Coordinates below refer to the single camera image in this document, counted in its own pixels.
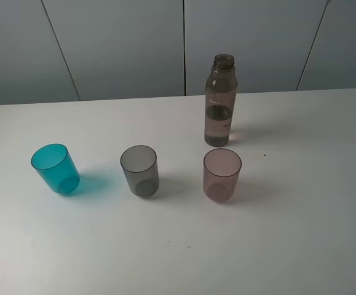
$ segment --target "brown bottle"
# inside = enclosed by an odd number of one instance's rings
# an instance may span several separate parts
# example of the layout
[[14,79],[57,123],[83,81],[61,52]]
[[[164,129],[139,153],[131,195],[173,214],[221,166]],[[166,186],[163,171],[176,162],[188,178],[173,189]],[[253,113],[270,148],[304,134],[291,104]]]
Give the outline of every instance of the brown bottle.
[[205,141],[210,146],[219,148],[228,143],[237,87],[234,57],[215,56],[205,88]]

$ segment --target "white table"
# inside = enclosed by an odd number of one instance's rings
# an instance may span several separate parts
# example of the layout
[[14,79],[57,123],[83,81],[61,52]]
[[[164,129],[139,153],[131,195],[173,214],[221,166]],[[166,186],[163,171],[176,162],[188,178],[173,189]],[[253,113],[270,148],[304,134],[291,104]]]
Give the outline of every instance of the white table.
[[[238,95],[230,202],[202,191],[204,97],[0,106],[0,295],[356,295],[356,90]],[[30,158],[65,144],[54,194]],[[119,165],[158,156],[142,200]]]

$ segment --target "cup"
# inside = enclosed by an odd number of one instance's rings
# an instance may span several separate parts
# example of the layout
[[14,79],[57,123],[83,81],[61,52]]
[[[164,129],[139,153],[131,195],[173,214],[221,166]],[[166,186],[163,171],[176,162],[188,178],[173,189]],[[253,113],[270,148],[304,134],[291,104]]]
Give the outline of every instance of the cup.
[[130,147],[122,154],[121,165],[133,194],[146,199],[158,190],[157,155],[151,147]]
[[213,149],[204,157],[204,192],[216,202],[232,197],[242,167],[240,157],[229,149]]
[[31,165],[54,192],[69,194],[79,184],[79,174],[67,148],[58,143],[40,148],[31,158]]

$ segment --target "cup rim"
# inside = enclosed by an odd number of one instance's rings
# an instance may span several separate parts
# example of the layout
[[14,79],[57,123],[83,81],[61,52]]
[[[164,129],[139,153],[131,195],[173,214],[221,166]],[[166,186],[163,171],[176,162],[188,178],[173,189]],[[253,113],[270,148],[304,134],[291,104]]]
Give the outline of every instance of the cup rim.
[[[152,150],[152,152],[154,153],[154,162],[153,162],[153,164],[152,164],[149,168],[147,168],[147,169],[145,169],[145,170],[142,170],[142,171],[130,171],[129,169],[126,169],[126,168],[123,166],[123,164],[122,164],[122,158],[123,158],[123,155],[124,155],[127,151],[129,151],[130,149],[133,149],[133,148],[137,148],[138,146],[144,146],[144,147],[146,147],[146,148],[150,148],[150,150]],[[154,164],[156,164],[156,162],[157,162],[157,154],[156,154],[155,150],[154,150],[153,148],[151,148],[150,146],[145,146],[144,144],[137,144],[136,146],[129,147],[128,149],[126,149],[126,150],[123,152],[123,154],[121,155],[121,160],[120,160],[121,167],[123,168],[123,170],[125,170],[125,171],[127,171],[127,172],[130,172],[130,173],[142,173],[142,172],[148,171],[149,169],[151,169],[151,168],[154,166]]]
[[[217,150],[219,150],[219,149],[224,149],[224,150],[226,150],[226,151],[232,152],[232,153],[234,153],[234,154],[238,157],[239,162],[240,162],[240,165],[239,165],[239,169],[238,169],[234,174],[225,175],[225,176],[224,176],[224,175],[217,175],[217,174],[214,174],[212,171],[210,171],[210,170],[208,169],[208,167],[206,166],[206,164],[205,164],[205,159],[207,158],[208,154],[211,153],[211,152],[217,151]],[[225,148],[212,149],[211,151],[208,151],[208,152],[205,154],[205,156],[204,156],[204,167],[205,167],[205,169],[206,169],[210,174],[215,175],[215,176],[217,176],[217,177],[231,177],[231,176],[234,176],[234,175],[236,175],[236,174],[238,174],[238,173],[240,172],[240,169],[242,168],[242,159],[239,157],[239,155],[238,155],[236,152],[234,152],[234,151],[232,151],[232,150],[230,150],[230,149],[225,149]]]
[[[65,154],[65,156],[62,158],[62,160],[61,160],[59,163],[57,163],[56,165],[54,165],[54,166],[51,166],[51,167],[48,167],[48,168],[37,168],[37,167],[35,167],[35,166],[33,165],[33,158],[34,158],[34,156],[35,156],[41,149],[44,149],[44,148],[46,148],[47,146],[63,146],[64,149],[65,149],[65,151],[66,151],[66,154]],[[66,147],[64,144],[61,144],[61,143],[50,143],[50,144],[47,144],[46,146],[40,147],[40,148],[33,154],[33,156],[31,157],[31,160],[30,160],[30,164],[31,164],[31,166],[32,166],[34,169],[36,169],[36,170],[48,170],[48,169],[54,168],[54,167],[58,166],[59,164],[61,164],[62,161],[64,161],[64,160],[67,158],[67,155],[68,155],[68,150],[67,150],[67,147]]]

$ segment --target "translucent cup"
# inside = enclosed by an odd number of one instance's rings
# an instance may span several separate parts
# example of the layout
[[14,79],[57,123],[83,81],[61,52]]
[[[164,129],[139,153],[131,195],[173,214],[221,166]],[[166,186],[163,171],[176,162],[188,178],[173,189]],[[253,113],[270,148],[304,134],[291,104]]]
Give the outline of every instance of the translucent cup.
[[229,149],[214,149],[204,157],[204,192],[216,202],[228,200],[234,190],[242,167],[240,157]]
[[158,190],[157,156],[151,147],[130,147],[122,154],[121,165],[133,194],[146,199]]
[[58,143],[40,148],[31,158],[31,165],[54,192],[69,194],[79,184],[79,174],[67,148]]

